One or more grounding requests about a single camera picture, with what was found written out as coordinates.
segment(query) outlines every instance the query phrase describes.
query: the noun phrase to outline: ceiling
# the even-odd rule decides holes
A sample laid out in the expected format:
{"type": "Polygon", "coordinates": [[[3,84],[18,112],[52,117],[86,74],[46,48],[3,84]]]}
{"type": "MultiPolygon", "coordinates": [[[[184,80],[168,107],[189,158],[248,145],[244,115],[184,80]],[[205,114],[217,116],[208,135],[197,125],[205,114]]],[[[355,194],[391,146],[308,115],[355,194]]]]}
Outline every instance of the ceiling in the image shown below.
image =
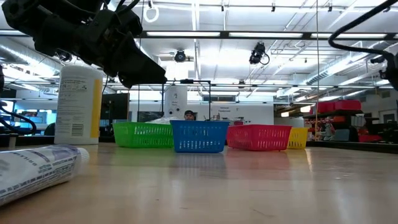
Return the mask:
{"type": "MultiPolygon", "coordinates": [[[[112,0],[111,6],[116,6],[119,0],[112,0]]],[[[153,0],[153,6],[159,9],[159,17],[154,22],[142,18],[144,30],[233,30],[233,31],[271,31],[271,32],[333,32],[349,21],[359,17],[364,12],[382,3],[382,0],[153,0]],[[320,8],[318,16],[316,7],[320,8]]],[[[149,19],[155,16],[155,10],[143,12],[148,1],[141,1],[133,11],[141,18],[147,13],[149,19]]],[[[389,12],[380,13],[350,32],[396,32],[398,24],[396,17],[398,6],[391,7],[389,12]]],[[[10,29],[4,15],[0,15],[0,29],[10,29]]],[[[11,39],[22,47],[34,49],[30,37],[0,37],[11,39]]],[[[265,83],[272,80],[283,80],[285,84],[302,84],[318,68],[322,70],[347,52],[331,48],[327,41],[314,40],[262,40],[262,39],[198,39],[198,54],[195,58],[195,41],[193,39],[142,39],[138,40],[151,57],[159,57],[161,65],[167,67],[172,61],[176,50],[184,50],[193,58],[192,62],[184,62],[188,69],[188,77],[192,79],[212,80],[218,83],[265,83]],[[266,66],[250,65],[251,50],[258,42],[263,42],[271,62],[266,66]],[[200,74],[195,73],[194,60],[200,63],[200,74]]],[[[346,45],[358,42],[341,41],[346,45]]],[[[376,41],[363,41],[367,46],[376,41]]],[[[395,42],[390,51],[398,49],[395,42]]],[[[364,77],[350,85],[372,85],[379,81],[376,77],[379,67],[367,66],[360,60],[352,65],[337,70],[321,81],[321,85],[339,85],[354,77],[374,71],[374,75],[364,77]]],[[[37,80],[35,77],[20,77],[19,81],[37,80]]],[[[124,89],[121,86],[110,86],[114,90],[124,89]]],[[[256,91],[277,91],[278,88],[258,89],[256,91]]]]}

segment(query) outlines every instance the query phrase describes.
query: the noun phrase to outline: man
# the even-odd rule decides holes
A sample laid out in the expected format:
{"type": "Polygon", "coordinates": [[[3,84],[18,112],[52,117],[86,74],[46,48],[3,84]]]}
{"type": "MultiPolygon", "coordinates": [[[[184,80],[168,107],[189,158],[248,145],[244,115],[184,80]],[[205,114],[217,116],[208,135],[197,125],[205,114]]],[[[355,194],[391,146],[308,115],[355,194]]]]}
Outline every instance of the man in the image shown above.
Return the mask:
{"type": "Polygon", "coordinates": [[[187,110],[184,113],[184,118],[186,121],[194,121],[195,120],[195,114],[193,113],[193,111],[187,110]]]}

